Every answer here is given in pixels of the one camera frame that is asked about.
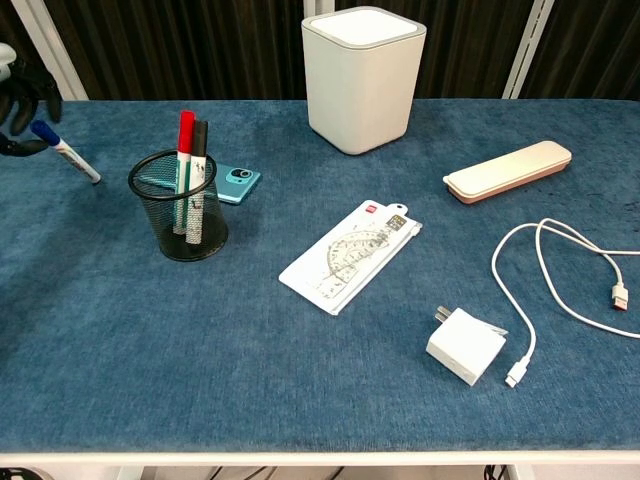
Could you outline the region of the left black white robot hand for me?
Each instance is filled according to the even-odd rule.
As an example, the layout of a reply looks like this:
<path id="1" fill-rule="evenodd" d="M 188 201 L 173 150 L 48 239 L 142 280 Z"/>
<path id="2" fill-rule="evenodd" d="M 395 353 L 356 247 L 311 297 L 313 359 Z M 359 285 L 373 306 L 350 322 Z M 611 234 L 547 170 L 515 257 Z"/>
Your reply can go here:
<path id="1" fill-rule="evenodd" d="M 44 67 L 18 55 L 8 43 L 1 43 L 1 123 L 4 124 L 14 105 L 17 112 L 10 121 L 12 136 L 22 134 L 34 119 L 39 102 L 46 103 L 49 118 L 59 123 L 62 97 L 53 75 Z"/>

